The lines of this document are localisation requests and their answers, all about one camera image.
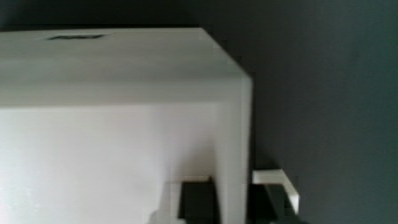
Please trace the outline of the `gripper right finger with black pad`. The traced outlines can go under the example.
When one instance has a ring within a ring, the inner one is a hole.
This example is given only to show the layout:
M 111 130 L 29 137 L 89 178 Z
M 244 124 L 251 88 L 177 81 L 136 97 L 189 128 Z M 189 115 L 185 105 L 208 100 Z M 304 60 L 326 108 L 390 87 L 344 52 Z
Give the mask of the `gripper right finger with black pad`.
M 256 170 L 249 185 L 249 224 L 308 224 L 299 217 L 301 195 L 281 169 Z

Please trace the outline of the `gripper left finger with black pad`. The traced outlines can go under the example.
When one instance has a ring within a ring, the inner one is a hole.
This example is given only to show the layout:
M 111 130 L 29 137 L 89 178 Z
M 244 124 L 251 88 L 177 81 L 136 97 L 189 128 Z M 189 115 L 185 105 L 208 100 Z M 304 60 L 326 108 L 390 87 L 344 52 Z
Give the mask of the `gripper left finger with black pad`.
M 221 224 L 219 197 L 210 176 L 166 184 L 155 224 Z

